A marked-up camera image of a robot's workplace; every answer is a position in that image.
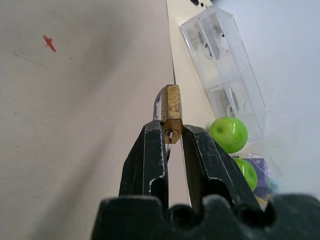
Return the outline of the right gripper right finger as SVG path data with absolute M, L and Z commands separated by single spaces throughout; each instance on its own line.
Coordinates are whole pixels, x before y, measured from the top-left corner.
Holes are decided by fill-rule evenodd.
M 237 163 L 213 140 L 208 131 L 184 125 L 182 145 L 189 198 L 192 208 L 202 212 L 206 196 L 218 196 L 233 208 L 262 211 Z

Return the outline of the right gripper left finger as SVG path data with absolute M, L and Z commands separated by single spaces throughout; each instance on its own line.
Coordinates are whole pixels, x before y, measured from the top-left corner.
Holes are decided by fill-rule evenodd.
M 169 179 L 164 130 L 159 120 L 145 124 L 122 168 L 120 196 L 152 196 L 169 207 Z

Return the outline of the brass padlock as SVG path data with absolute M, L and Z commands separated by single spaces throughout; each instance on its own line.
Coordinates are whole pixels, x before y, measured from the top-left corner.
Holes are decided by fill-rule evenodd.
M 172 144 L 176 144 L 183 132 L 180 87 L 168 84 L 157 94 L 153 104 L 153 120 L 159 120 L 167 144 L 169 132 L 173 131 Z

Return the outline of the green apple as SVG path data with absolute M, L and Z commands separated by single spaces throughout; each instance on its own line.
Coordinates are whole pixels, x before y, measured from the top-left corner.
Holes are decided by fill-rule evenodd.
M 209 134 L 228 154 L 240 151 L 248 141 L 245 124 L 230 116 L 217 118 L 209 127 Z
M 243 158 L 233 158 L 253 192 L 258 185 L 258 176 L 254 167 Z

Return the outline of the purple pack in bag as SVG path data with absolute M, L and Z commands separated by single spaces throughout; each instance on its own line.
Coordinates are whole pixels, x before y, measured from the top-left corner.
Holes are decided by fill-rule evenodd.
M 254 191 L 267 189 L 270 187 L 269 167 L 266 160 L 257 155 L 247 154 L 243 156 L 248 163 L 250 163 L 257 175 L 257 184 Z

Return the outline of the dark small part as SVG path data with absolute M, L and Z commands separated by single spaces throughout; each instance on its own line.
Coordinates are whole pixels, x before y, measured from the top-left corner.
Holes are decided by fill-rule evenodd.
M 236 117 L 240 110 L 240 106 L 236 97 L 236 93 L 233 91 L 231 87 L 225 88 L 225 93 L 227 96 L 227 108 L 226 108 L 226 114 L 229 117 Z

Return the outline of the colourful small items bundle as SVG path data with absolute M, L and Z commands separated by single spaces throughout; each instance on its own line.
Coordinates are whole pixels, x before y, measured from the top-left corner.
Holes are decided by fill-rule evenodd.
M 272 195 L 279 191 L 279 186 L 273 178 L 269 178 L 267 183 L 263 186 L 259 186 L 255 190 L 255 197 L 263 209 L 267 206 Z

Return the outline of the clear plastic bag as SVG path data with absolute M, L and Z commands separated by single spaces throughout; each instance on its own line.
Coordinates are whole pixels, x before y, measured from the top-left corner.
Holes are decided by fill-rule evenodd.
M 281 183 L 280 180 L 282 177 L 284 177 L 285 168 L 289 166 L 290 158 L 291 156 L 288 154 L 281 154 L 279 152 L 273 154 L 267 151 L 263 152 L 256 152 L 256 151 L 244 151 L 244 152 L 238 152 L 231 155 L 233 158 L 240 158 L 243 159 L 244 155 L 255 155 L 263 157 L 268 165 L 269 168 L 269 178 L 274 179 L 278 184 L 278 192 L 281 189 Z

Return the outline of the clear plastic compartment box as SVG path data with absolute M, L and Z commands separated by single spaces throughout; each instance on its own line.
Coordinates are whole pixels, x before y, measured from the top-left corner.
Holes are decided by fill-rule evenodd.
M 235 118 L 247 128 L 250 141 L 265 132 L 267 109 L 234 16 L 214 6 L 180 27 L 201 84 L 216 118 L 228 117 L 225 88 L 235 92 Z

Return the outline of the small red scrap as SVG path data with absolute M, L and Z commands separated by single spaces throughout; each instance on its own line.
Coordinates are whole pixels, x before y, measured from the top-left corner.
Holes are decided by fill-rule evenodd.
M 46 35 L 43 36 L 43 39 L 46 42 L 46 46 L 49 47 L 53 52 L 56 53 L 57 51 L 56 51 L 56 49 L 55 49 L 55 47 L 54 47 L 54 45 L 52 43 L 53 40 L 51 38 L 49 38 L 48 36 L 46 36 Z

